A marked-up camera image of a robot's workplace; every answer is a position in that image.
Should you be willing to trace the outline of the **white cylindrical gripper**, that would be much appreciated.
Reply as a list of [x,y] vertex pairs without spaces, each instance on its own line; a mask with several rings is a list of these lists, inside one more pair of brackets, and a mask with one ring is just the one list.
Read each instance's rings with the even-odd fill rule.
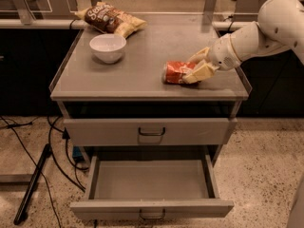
[[182,76],[182,80],[186,84],[194,84],[214,76],[219,70],[231,70],[239,67],[241,61],[237,57],[232,45],[230,34],[217,39],[217,41],[209,47],[205,47],[192,55],[188,62],[195,63],[195,67]]

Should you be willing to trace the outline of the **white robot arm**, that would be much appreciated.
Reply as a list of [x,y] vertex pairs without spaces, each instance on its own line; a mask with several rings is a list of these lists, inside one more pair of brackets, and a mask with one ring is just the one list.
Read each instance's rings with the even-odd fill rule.
[[[287,49],[303,60],[303,20],[303,5],[298,0],[267,0],[255,22],[194,54],[190,61],[195,67],[182,79],[187,84],[197,83],[213,77],[217,71],[237,68],[251,58]],[[263,191],[256,188],[249,199],[242,201],[241,210],[249,217],[238,228],[304,228],[304,172],[288,178],[283,186],[293,196],[287,215],[280,213],[277,204],[263,200]]]

